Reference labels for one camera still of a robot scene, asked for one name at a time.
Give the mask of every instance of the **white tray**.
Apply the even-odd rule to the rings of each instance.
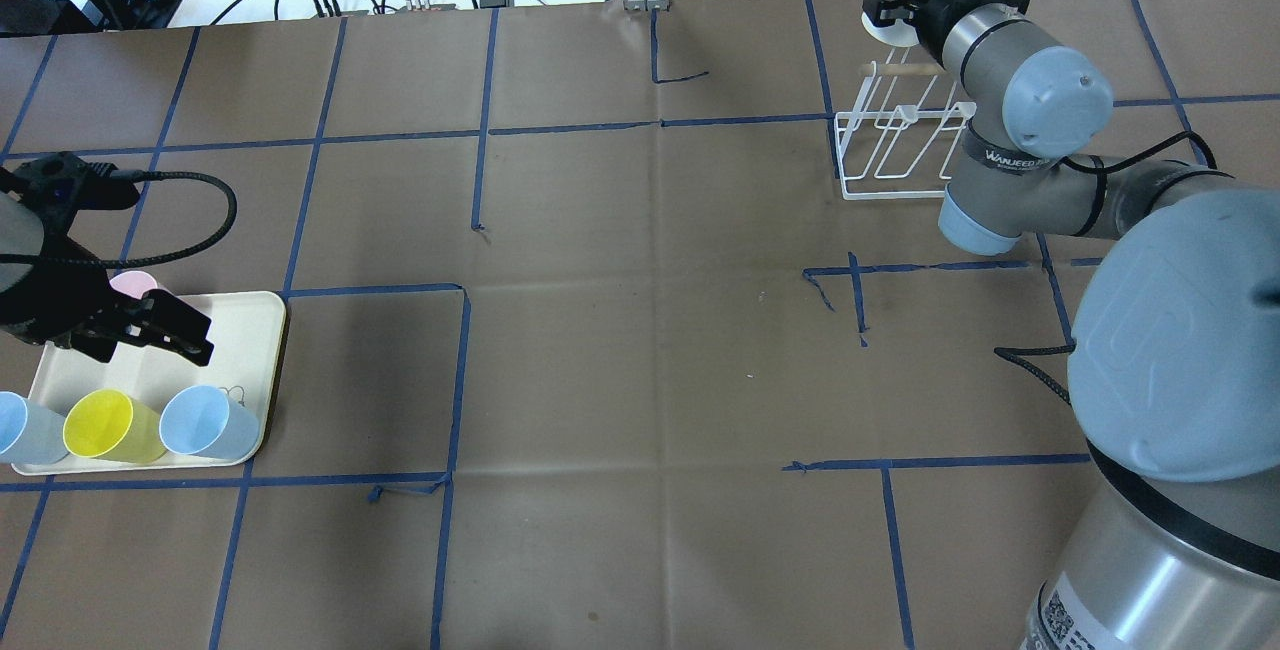
[[[92,390],[114,386],[133,395],[143,404],[161,412],[169,400],[192,385],[215,385],[230,390],[232,398],[257,415],[261,427],[266,427],[271,392],[275,386],[275,369],[284,340],[284,301],[274,293],[228,293],[219,296],[183,296],[187,305],[210,319],[209,340],[214,344],[214,357],[209,367],[197,367],[156,348],[134,348],[119,344],[110,363],[100,363],[77,351],[64,351],[45,345],[40,358],[36,381],[31,386],[31,399],[60,415]],[[128,470],[211,468],[243,463],[262,445],[257,444],[243,458],[216,461],[197,456],[166,453],[146,464],[92,461],[67,456],[47,466],[14,464],[19,473],[78,473]]]

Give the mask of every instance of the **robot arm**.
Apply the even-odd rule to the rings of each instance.
[[[104,262],[70,241],[82,209],[131,209],[141,180],[192,177],[228,196],[228,219],[193,248],[160,258]],[[14,200],[12,194],[18,194]],[[115,344],[156,345],[197,366],[207,366],[214,345],[209,319],[165,290],[131,298],[108,281],[110,267],[142,267],[186,257],[216,243],[236,218],[232,189],[196,173],[119,171],[114,164],[84,162],[54,154],[9,173],[0,168],[0,328],[24,343],[54,343],[108,362]]]

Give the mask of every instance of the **yellow plastic cup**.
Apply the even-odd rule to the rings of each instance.
[[[72,407],[63,441],[78,458],[150,463],[164,456],[160,413],[119,390],[95,390]]]

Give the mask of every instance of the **blue joint cap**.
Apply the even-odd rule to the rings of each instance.
[[[1078,50],[1055,45],[1014,72],[1001,107],[1009,138],[1024,154],[1065,157],[1111,120],[1111,82]]]

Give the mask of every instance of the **black strap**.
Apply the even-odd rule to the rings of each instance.
[[[1192,514],[1151,486],[1138,473],[1102,454],[1089,441],[1089,454],[1102,476],[1147,519],[1174,537],[1225,563],[1253,575],[1280,581],[1280,553],[1254,545]]]
[[[1102,159],[1098,155],[1089,155],[1089,161],[1093,162],[1093,168],[1101,170]],[[1088,232],[1093,230],[1093,225],[1097,225],[1098,218],[1102,216],[1102,202],[1107,198],[1107,177],[1098,173],[1097,186],[1093,188],[1093,207],[1089,209],[1089,220],[1084,221],[1084,226],[1080,226],[1079,232],[1075,232],[1073,237],[1087,235]]]
[[[1217,171],[1217,170],[1197,170],[1197,171],[1188,171],[1187,175],[1171,177],[1171,179],[1166,180],[1164,186],[1156,189],[1156,194],[1151,196],[1151,202],[1147,203],[1147,211],[1143,212],[1142,216],[1147,218],[1148,214],[1155,212],[1156,203],[1160,202],[1161,194],[1167,193],[1167,191],[1172,188],[1172,186],[1178,186],[1179,182],[1187,180],[1189,179],[1189,177],[1202,177],[1202,175],[1234,177],[1229,175],[1225,171]]]

